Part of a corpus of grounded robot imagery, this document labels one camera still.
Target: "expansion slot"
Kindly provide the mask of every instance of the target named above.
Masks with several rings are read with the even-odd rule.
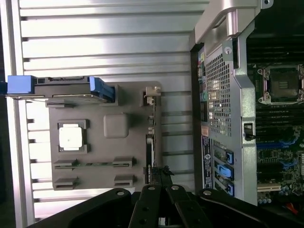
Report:
[[[257,192],[280,191],[281,185],[277,183],[265,183],[257,185]]]
[[[113,164],[112,162],[96,162],[96,163],[82,163],[75,165],[58,165],[55,169],[75,169],[83,167],[102,167],[102,166],[113,166],[113,167],[129,167],[130,164]]]

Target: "pcie slot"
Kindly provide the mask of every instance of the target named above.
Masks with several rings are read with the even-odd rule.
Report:
[[[280,191],[281,185],[277,183],[265,183],[257,185],[257,192]]]

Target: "screw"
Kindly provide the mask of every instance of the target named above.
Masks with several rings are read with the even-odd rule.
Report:
[[[225,52],[227,55],[229,55],[229,54],[231,54],[232,49],[231,49],[230,47],[225,47],[225,48],[224,48],[224,52]]]
[[[172,188],[173,190],[177,190],[177,189],[179,189],[179,187],[178,187],[178,186],[176,186],[176,185],[172,186],[171,188]]]
[[[206,195],[206,196],[211,196],[211,191],[206,190],[206,191],[204,191],[203,193],[204,193],[204,195]]]

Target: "white ridged wall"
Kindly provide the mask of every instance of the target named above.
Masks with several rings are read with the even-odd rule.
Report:
[[[162,85],[163,160],[194,190],[188,38],[203,0],[20,0],[24,74],[100,76]],[[27,104],[34,217],[45,218],[104,190],[53,191],[48,110]]]

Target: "metal frame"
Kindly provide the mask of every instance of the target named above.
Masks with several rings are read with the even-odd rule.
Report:
[[[261,9],[270,8],[274,3],[274,0],[267,1],[267,4],[265,0],[211,1],[190,35],[190,48],[195,44],[205,43],[210,36],[218,44],[217,30],[222,24],[225,24],[224,32],[227,37],[239,35]]]
[[[246,138],[245,125],[252,125],[252,134],[255,135],[255,89],[247,77],[247,52],[246,39],[254,30],[254,18],[261,9],[270,8],[273,0],[267,3],[263,0],[218,0],[212,1],[204,14],[200,17],[195,29],[190,35],[190,49],[194,49],[199,44],[204,44],[205,64],[210,62],[220,53],[226,64],[229,64],[230,71],[230,100],[231,102],[231,130],[232,137],[226,137],[219,133],[209,132],[209,137],[225,144],[227,149],[235,154],[235,196],[252,204],[257,204],[257,160],[256,142],[254,139]],[[232,50],[232,39],[237,41],[236,49]],[[197,83],[197,70],[192,69],[192,104],[193,111],[199,105],[195,101]],[[199,130],[199,126],[193,125],[193,130]],[[194,135],[194,146],[199,140]],[[201,149],[197,148],[194,153],[201,154]],[[198,172],[202,165],[197,165],[194,169]]]
[[[18,0],[1,0],[1,25],[5,79],[23,74],[22,39]],[[35,222],[29,162],[25,101],[7,99],[16,227]]]

